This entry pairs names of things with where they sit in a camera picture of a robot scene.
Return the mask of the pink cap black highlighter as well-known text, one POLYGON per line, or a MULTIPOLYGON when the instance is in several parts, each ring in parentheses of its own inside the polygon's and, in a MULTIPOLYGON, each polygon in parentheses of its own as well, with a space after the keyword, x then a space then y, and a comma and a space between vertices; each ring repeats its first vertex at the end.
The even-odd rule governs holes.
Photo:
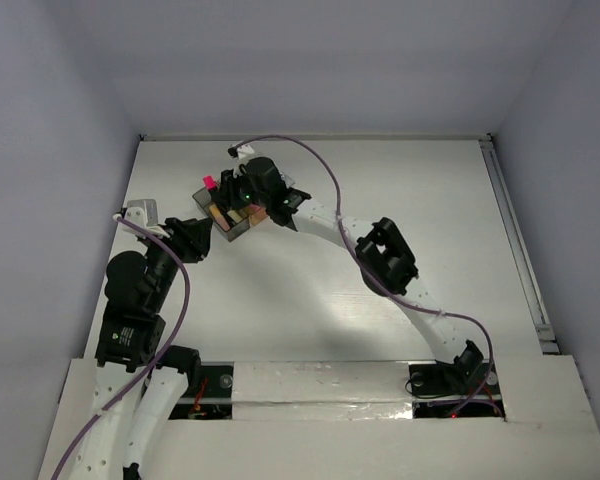
POLYGON ((211 175, 207 175, 203 178, 203 184, 208 192, 215 192, 218 189, 218 183, 211 175))

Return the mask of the orange pastel highlighter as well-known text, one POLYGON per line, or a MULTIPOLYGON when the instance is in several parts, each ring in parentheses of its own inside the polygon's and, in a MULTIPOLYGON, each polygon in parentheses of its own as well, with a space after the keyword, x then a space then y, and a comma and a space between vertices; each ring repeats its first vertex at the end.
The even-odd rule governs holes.
POLYGON ((215 205, 215 204, 211 204, 209 206, 209 211, 212 215, 212 217, 214 218, 214 220, 216 221, 216 223, 218 224, 218 226, 225 232, 229 231, 231 226, 230 224, 227 222, 226 218, 224 217, 223 213, 221 212, 221 210, 215 205))

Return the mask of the yellow pastel highlighter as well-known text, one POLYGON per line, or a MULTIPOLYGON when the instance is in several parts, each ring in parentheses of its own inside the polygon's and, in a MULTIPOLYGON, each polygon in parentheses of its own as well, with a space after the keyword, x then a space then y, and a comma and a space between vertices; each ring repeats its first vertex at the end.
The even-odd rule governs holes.
POLYGON ((228 210, 227 214, 235 223, 240 223, 243 220, 243 217, 235 210, 228 210))

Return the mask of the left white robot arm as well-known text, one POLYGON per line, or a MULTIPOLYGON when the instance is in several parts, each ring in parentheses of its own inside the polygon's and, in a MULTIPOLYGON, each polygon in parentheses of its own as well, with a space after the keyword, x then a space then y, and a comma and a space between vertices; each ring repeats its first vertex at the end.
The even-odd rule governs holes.
POLYGON ((123 251, 107 264, 90 417, 55 479, 143 478, 177 401, 201 383, 198 350, 165 336, 160 312, 175 277, 208 255, 212 222, 168 218, 152 226, 131 213, 114 218, 146 250, 123 251))

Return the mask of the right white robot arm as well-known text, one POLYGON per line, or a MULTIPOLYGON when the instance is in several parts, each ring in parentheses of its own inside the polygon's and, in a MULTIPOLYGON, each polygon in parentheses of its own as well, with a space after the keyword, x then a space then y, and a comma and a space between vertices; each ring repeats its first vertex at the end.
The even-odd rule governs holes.
POLYGON ((340 216, 288 183, 272 159, 237 148, 230 155, 236 164, 221 173, 215 200, 230 209, 257 205, 275 224, 347 250, 368 288, 398 306, 424 338, 434 360, 442 365, 442 384, 462 392, 476 381, 483 353, 429 294, 419 279, 415 255, 391 219, 370 222, 340 216))

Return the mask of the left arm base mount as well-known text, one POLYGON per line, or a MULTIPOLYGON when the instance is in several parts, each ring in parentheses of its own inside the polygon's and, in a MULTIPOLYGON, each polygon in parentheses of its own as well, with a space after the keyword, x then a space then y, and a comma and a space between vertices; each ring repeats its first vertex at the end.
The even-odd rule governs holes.
POLYGON ((233 363, 203 363, 198 383, 176 402, 170 420, 230 420, 233 363))

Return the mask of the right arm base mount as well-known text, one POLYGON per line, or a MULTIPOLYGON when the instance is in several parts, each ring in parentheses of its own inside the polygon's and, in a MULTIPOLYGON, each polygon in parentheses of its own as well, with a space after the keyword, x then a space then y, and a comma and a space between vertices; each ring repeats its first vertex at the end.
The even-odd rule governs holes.
POLYGON ((472 341, 451 364, 411 364, 405 391, 416 419, 505 418, 496 368, 472 341))

